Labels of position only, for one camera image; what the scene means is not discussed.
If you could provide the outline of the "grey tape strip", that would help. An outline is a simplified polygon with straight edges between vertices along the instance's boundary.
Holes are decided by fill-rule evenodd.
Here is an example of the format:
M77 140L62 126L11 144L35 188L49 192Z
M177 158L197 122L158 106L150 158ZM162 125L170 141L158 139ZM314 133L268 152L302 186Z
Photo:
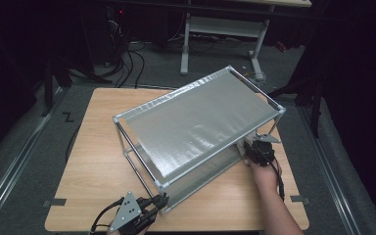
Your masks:
M64 206L66 204L67 199L58 199L53 198L50 200L45 200L42 204L43 208L50 208L52 206Z
M293 203L302 203L303 205L310 204L310 199L302 195L294 195L294 196L290 196L290 198Z

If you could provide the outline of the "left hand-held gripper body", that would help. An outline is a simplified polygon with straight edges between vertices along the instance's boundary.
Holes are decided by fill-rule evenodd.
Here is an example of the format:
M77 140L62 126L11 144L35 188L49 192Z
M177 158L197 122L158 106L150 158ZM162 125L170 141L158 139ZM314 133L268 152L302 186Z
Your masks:
M125 194L109 231L119 231L121 235L141 235L149 229L154 220L145 217L147 208L141 210L137 199L131 191Z

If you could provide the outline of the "person's right hand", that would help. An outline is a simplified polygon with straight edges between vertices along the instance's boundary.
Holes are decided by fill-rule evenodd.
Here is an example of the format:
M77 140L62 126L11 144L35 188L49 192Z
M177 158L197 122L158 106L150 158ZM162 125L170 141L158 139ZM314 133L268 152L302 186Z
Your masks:
M277 174L272 166L261 166L250 162L250 167L260 192L277 192Z

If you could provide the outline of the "grey floor rail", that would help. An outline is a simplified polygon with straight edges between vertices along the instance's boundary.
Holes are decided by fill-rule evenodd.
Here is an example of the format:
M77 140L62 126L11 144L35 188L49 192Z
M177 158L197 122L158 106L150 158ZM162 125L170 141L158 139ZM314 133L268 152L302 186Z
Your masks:
M0 210L24 171L52 113L64 100L56 95L51 108L37 103L24 115L0 144Z
M315 149L315 155L318 158L321 173L324 177L328 190L331 194L335 208L346 228L348 235L361 235L357 222L353 216L353 212L349 205L348 199L345 196L337 177L330 165L320 140L313 134L309 123L309 115L305 108L298 108L298 113L304 122L305 130L310 137L310 141Z

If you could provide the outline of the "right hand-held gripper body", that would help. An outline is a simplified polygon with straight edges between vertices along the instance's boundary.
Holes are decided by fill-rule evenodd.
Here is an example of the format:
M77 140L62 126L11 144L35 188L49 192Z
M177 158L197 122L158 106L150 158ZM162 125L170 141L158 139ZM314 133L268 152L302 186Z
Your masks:
M246 165L254 163L268 166L275 160L275 151L271 142L256 139L253 135L244 138L244 161Z

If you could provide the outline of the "black metal stand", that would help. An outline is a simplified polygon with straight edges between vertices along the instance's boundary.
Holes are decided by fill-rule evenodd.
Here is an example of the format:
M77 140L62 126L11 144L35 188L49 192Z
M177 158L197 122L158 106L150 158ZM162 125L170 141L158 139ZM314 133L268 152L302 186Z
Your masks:
M318 137L318 121L320 117L320 104L322 98L323 81L319 78L308 77L299 81L293 81L284 87L268 93L270 98L283 94L296 94L295 104L298 107L311 105L309 128L311 133Z
M98 83L110 83L109 80L97 75L94 71L88 70L78 64L73 63L65 57L52 56L45 64L44 84L44 103L45 108L43 116L46 117L55 108L55 92L53 91L53 79L56 79L61 88L69 89L72 85L70 71L75 70Z

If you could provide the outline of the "metal rack with grey shelves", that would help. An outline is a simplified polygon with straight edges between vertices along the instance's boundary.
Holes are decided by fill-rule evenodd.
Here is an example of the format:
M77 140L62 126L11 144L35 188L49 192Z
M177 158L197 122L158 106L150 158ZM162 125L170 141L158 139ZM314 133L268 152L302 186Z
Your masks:
M271 132L285 109L232 67L226 67L114 116L126 158L138 160L152 197L173 210L241 160L249 138L276 143Z

